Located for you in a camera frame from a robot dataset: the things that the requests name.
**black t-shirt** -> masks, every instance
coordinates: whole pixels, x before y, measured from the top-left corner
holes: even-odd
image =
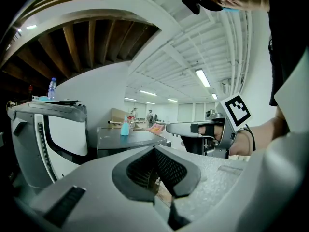
[[[309,0],[269,0],[269,3],[272,39],[268,48],[273,77],[269,104],[277,106],[274,95],[293,72],[309,45]]]

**blue spray bottle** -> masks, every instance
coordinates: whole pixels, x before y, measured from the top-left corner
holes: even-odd
[[[124,123],[122,124],[120,135],[122,136],[128,136],[129,135],[129,124],[127,122],[127,117],[125,116]]]

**water bottle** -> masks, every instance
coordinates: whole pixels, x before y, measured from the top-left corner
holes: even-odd
[[[56,93],[56,79],[53,77],[48,87],[48,99],[53,100]]]

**plastic bottle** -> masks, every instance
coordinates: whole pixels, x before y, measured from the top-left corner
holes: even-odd
[[[48,99],[53,100],[56,93],[56,79],[53,77],[48,87]]]
[[[120,135],[122,136],[128,136],[129,135],[129,124],[127,122],[127,117],[125,116],[124,123],[122,124]]]

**black table top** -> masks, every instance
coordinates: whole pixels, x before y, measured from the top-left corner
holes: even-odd
[[[133,131],[128,136],[120,135],[120,129],[99,128],[97,149],[124,149],[166,143],[166,139],[149,131]]]

